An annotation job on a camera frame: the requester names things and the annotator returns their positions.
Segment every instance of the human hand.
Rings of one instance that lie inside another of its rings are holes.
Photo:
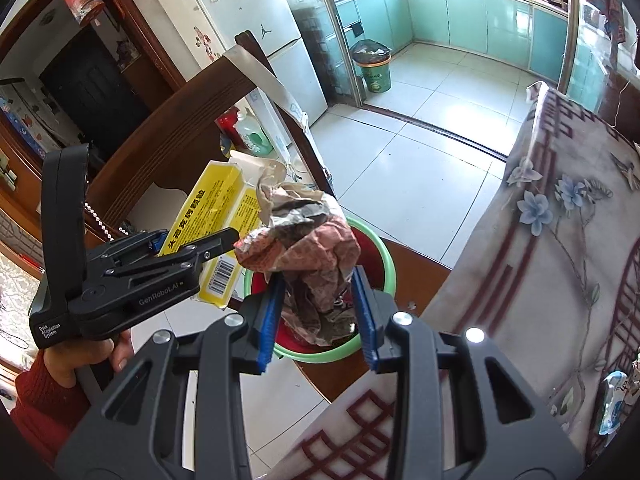
[[[131,330],[125,330],[116,345],[111,339],[71,339],[47,348],[43,358],[53,380],[63,388],[73,388],[76,385],[76,368],[95,365],[108,358],[113,370],[119,372],[132,356]]]

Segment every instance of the black trash bag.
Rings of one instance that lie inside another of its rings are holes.
[[[360,40],[349,49],[351,59],[360,65],[382,63],[391,57],[388,46],[373,40]]]

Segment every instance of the black door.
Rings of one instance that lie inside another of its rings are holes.
[[[60,51],[40,79],[104,160],[149,115],[90,26]]]

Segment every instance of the table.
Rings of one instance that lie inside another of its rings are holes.
[[[420,316],[451,270],[404,245],[384,238],[383,242],[396,265],[398,275],[396,303],[401,310]],[[333,363],[309,364],[296,361],[296,364],[309,382],[329,402],[337,399],[368,369],[362,350]]]

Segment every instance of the white refrigerator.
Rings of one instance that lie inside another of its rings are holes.
[[[286,0],[159,1],[202,68],[232,47],[237,34],[250,30],[278,79],[309,116],[309,122],[313,123],[327,109],[318,77]],[[255,110],[255,96],[250,96],[249,101],[252,97]]]

